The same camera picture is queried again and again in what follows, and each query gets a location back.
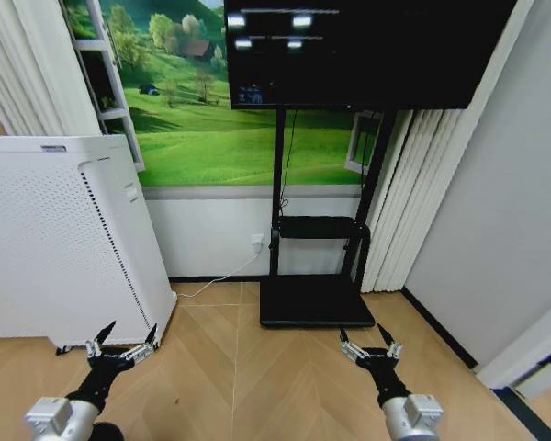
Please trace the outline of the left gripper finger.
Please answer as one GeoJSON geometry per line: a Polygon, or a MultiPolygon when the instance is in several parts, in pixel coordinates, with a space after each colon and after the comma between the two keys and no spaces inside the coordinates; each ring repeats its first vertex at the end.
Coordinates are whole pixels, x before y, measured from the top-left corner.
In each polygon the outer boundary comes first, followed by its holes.
{"type": "Polygon", "coordinates": [[[85,341],[85,350],[88,358],[100,357],[102,355],[101,345],[106,341],[115,325],[115,321],[111,322],[102,328],[93,339],[85,341]]]}
{"type": "Polygon", "coordinates": [[[155,324],[149,331],[145,341],[142,344],[136,345],[130,350],[124,353],[124,359],[127,362],[132,362],[133,364],[139,364],[145,358],[150,356],[158,347],[155,342],[157,331],[157,324],[155,324]]]}

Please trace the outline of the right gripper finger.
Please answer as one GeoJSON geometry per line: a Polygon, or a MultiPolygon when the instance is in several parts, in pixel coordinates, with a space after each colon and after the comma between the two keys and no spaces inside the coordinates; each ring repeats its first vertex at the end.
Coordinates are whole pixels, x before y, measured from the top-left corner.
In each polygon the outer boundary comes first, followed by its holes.
{"type": "Polygon", "coordinates": [[[397,342],[391,333],[387,331],[380,323],[377,324],[377,329],[380,332],[382,339],[387,346],[387,357],[399,359],[402,350],[402,344],[397,342]]]}
{"type": "Polygon", "coordinates": [[[350,341],[347,332],[343,327],[340,328],[340,340],[342,352],[354,363],[357,364],[359,360],[367,358],[367,352],[360,346],[350,341]]]}

